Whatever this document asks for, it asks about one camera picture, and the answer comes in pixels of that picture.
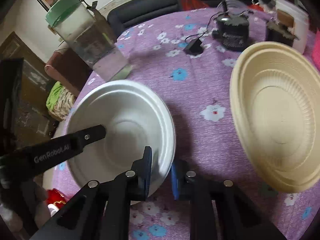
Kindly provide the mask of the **green and patterned blankets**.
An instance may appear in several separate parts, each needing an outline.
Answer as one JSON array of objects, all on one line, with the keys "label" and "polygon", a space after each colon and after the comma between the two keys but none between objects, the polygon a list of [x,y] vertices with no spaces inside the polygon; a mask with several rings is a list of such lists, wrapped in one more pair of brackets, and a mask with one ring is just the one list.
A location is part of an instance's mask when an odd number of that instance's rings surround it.
[{"label": "green and patterned blankets", "polygon": [[69,115],[75,101],[76,97],[57,81],[49,93],[46,107],[53,118],[63,121]]}]

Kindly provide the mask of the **dark wooden cabinet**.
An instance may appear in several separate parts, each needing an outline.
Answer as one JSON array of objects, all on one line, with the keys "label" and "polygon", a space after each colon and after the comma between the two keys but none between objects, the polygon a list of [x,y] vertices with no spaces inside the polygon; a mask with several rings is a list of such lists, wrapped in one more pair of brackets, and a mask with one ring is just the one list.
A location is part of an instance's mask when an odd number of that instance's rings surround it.
[{"label": "dark wooden cabinet", "polygon": [[46,101],[55,81],[44,71],[44,62],[12,32],[1,44],[5,59],[23,59],[22,87],[14,124],[17,148],[48,141],[59,122],[46,107]]}]

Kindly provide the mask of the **small black adapter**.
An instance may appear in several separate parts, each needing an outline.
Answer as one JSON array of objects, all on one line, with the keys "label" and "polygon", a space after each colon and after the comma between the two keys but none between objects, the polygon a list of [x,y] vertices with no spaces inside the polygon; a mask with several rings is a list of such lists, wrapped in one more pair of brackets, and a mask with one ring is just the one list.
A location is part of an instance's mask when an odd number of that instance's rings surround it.
[{"label": "small black adapter", "polygon": [[199,38],[191,40],[183,50],[187,55],[197,56],[203,53],[202,41]]}]

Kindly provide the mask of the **red plastic bag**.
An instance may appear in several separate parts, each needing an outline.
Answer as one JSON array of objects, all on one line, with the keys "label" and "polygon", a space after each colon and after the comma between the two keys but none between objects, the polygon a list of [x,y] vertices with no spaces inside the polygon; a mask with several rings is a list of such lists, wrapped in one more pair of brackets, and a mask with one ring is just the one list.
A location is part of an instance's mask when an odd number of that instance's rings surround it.
[{"label": "red plastic bag", "polygon": [[183,11],[204,9],[209,7],[209,5],[201,0],[181,0],[181,6]]}]

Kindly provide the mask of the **small red plastic plate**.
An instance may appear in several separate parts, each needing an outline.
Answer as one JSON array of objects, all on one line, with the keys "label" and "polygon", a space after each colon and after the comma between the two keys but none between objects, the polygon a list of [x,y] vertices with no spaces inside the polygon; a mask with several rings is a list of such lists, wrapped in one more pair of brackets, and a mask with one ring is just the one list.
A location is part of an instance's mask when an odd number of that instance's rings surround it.
[{"label": "small red plastic plate", "polygon": [[61,208],[67,203],[65,196],[57,189],[47,190],[47,206],[50,212],[50,216],[53,217]]}]

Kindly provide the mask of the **beige plastic bowl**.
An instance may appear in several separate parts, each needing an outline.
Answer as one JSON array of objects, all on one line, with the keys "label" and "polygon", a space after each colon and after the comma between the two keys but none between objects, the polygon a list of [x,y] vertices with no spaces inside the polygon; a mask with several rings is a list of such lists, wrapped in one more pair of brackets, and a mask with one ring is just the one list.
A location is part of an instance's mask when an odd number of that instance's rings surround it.
[{"label": "beige plastic bowl", "polygon": [[238,57],[230,80],[234,126],[256,172],[277,191],[319,181],[319,72],[278,42],[258,42]]}]

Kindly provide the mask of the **purple floral tablecloth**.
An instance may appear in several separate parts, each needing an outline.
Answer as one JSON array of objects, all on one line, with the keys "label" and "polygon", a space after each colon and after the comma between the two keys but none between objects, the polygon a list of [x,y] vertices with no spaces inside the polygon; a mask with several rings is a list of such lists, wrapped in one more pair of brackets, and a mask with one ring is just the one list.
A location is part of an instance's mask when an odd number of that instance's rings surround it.
[{"label": "purple floral tablecloth", "polygon": [[[278,193],[262,181],[244,154],[233,126],[229,81],[239,53],[207,35],[204,52],[189,56],[184,39],[204,32],[216,9],[176,12],[136,25],[117,46],[143,83],[167,104],[176,127],[176,157],[203,176],[231,179],[287,239],[300,239],[319,209],[319,183],[302,193]],[[131,209],[129,239],[189,239],[189,205],[174,201],[170,176]]]}]

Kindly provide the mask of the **large white foam bowl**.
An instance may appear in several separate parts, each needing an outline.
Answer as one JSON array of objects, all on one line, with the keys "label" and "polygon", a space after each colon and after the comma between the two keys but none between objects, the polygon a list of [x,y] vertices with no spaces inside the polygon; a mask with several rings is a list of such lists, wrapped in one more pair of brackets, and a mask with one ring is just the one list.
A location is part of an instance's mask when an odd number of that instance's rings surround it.
[{"label": "large white foam bowl", "polygon": [[90,180],[101,183],[129,170],[152,149],[149,193],[163,183],[176,149],[175,126],[168,107],[151,89],[129,80],[105,83],[89,92],[72,110],[66,132],[96,125],[106,128],[106,137],[84,148],[68,161],[74,181],[83,187]]}]

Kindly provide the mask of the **black round device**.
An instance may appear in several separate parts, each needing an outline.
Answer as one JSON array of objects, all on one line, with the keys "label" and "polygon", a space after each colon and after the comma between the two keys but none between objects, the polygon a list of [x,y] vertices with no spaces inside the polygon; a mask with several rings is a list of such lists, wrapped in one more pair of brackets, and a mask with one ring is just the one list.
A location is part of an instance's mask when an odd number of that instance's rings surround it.
[{"label": "black round device", "polygon": [[223,0],[218,8],[222,11],[214,16],[216,30],[212,31],[212,38],[227,50],[245,50],[249,46],[248,17],[251,12],[246,9],[236,13],[226,0]]}]

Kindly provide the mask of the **clear bottle green lid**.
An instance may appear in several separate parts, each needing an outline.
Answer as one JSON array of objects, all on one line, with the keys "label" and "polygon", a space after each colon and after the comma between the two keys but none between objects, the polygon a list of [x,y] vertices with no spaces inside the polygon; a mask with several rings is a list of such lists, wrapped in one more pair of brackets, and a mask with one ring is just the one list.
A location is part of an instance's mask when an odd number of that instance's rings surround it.
[{"label": "clear bottle green lid", "polygon": [[96,1],[59,0],[46,21],[104,81],[125,79],[132,64],[117,48],[117,38],[96,6]]}]

